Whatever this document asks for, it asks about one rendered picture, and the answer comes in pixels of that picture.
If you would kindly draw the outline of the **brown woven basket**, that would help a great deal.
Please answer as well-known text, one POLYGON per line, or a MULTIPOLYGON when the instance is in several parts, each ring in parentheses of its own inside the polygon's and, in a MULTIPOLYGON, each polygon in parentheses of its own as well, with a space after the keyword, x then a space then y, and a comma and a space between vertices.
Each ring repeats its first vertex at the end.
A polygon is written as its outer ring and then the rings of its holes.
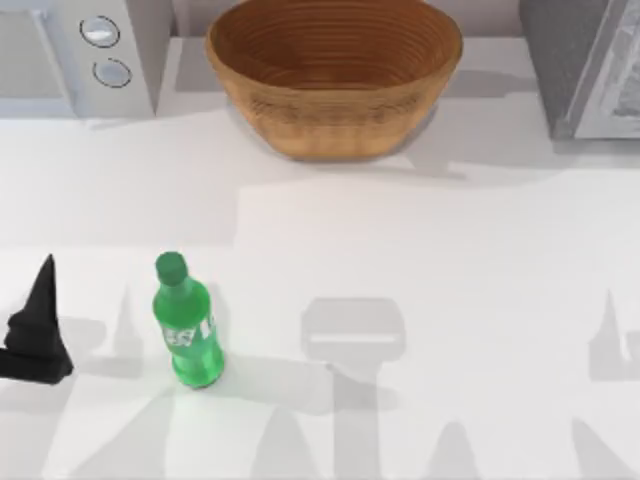
POLYGON ((275 151, 385 155, 426 119, 463 53, 426 0, 243 0, 205 37, 232 104, 275 151))

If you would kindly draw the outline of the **pale microwave oven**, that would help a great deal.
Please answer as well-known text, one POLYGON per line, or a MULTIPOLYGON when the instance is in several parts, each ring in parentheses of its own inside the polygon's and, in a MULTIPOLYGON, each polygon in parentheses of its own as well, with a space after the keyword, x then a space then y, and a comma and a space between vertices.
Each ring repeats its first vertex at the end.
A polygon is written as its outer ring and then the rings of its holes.
POLYGON ((174 23, 172 0, 0 0, 0 118, 147 118, 155 115, 174 23), (87 43, 80 22, 113 20, 111 48, 87 43), (101 85, 94 62, 132 71, 124 88, 101 85))

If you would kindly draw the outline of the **microwave knob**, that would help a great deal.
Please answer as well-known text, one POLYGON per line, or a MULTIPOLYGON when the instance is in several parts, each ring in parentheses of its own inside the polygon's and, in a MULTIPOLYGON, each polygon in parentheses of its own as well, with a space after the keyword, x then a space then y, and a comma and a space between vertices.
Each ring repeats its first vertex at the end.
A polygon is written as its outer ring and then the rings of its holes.
POLYGON ((79 31, 87 43, 97 48, 111 48, 120 39, 117 24, 106 16, 94 16, 82 20, 79 31))
POLYGON ((92 73, 101 85, 113 89, 124 88, 132 80, 131 69, 122 61, 114 58, 94 62, 92 73))

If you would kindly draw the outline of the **green bottle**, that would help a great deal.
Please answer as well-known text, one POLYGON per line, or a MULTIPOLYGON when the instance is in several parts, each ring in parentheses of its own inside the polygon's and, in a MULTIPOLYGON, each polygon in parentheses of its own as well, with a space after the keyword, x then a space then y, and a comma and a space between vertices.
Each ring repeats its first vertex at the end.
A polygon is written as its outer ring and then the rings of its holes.
POLYGON ((181 383, 206 388, 221 376, 225 359, 208 288, 189 273, 177 251, 160 254, 155 261, 159 286, 152 311, 181 383))

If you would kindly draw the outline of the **grey cabinet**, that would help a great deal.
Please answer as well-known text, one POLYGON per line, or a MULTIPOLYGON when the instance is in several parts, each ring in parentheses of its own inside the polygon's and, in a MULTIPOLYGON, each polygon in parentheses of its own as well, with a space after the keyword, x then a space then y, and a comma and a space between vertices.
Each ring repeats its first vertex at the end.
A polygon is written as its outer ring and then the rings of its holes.
POLYGON ((640 140, 640 0, 520 0, 550 136, 640 140))

